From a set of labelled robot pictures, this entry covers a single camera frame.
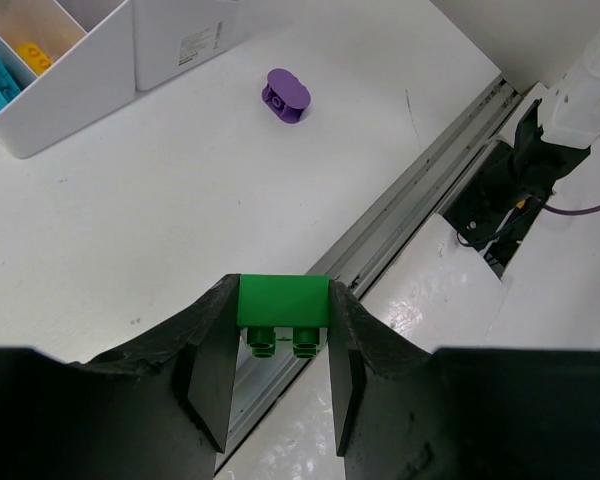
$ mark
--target purple block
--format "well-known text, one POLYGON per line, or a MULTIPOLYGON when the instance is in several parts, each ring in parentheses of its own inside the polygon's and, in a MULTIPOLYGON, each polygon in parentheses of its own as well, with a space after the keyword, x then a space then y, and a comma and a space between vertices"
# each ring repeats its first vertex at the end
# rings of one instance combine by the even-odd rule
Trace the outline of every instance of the purple block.
POLYGON ((311 103, 309 90, 291 72, 276 68, 267 75, 267 86, 262 91, 262 100, 280 120, 298 123, 302 112, 311 103))

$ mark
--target white storage bin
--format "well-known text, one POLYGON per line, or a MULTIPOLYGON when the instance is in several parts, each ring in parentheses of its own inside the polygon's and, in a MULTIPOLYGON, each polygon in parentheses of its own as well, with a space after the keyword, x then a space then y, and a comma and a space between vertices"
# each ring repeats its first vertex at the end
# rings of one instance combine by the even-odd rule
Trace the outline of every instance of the white storage bin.
POLYGON ((156 85, 231 46, 236 0, 134 0, 136 84, 156 85))
MULTIPOLYGON (((30 157, 133 101, 131 1, 60 0, 87 35, 0 111, 0 141, 14 156, 30 157)), ((1 46, 5 65, 19 61, 4 58, 9 50, 1 46)), ((32 74, 24 62, 10 70, 21 83, 32 74)))

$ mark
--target table surface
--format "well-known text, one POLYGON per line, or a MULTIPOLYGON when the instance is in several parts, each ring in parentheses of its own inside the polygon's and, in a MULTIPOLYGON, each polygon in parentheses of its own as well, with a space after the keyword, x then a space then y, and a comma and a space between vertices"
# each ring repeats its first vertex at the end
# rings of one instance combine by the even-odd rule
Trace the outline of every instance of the table surface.
MULTIPOLYGON (((536 87, 503 129, 545 91, 536 87)), ((559 181, 551 204, 600 204, 600 141, 559 181)), ((427 351, 441 346, 600 349, 600 213, 542 212, 502 280, 444 220, 431 217, 364 299, 378 319, 427 351)), ((328 354, 321 353, 217 480, 344 480, 335 455, 328 354)))
POLYGON ((87 361, 226 273, 305 273, 499 73, 426 0, 245 0, 240 24, 33 158, 0 147, 0 345, 87 361), (277 67, 311 91, 298 125, 260 98, 277 67))

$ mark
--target yellow lego brick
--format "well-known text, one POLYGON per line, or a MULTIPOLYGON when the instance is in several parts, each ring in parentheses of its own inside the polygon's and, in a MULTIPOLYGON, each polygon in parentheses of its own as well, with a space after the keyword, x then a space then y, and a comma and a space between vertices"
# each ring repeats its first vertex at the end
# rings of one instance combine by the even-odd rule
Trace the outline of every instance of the yellow lego brick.
POLYGON ((26 43, 16 52, 36 75, 42 75, 51 66, 51 59, 35 43, 26 43))

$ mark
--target gray wall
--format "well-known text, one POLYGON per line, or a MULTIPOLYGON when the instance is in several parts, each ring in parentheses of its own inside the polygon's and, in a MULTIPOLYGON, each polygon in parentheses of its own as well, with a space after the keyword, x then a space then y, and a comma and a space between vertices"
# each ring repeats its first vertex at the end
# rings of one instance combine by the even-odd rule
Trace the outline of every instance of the gray wall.
POLYGON ((600 28, 600 0, 432 0, 523 92, 556 83, 600 28))

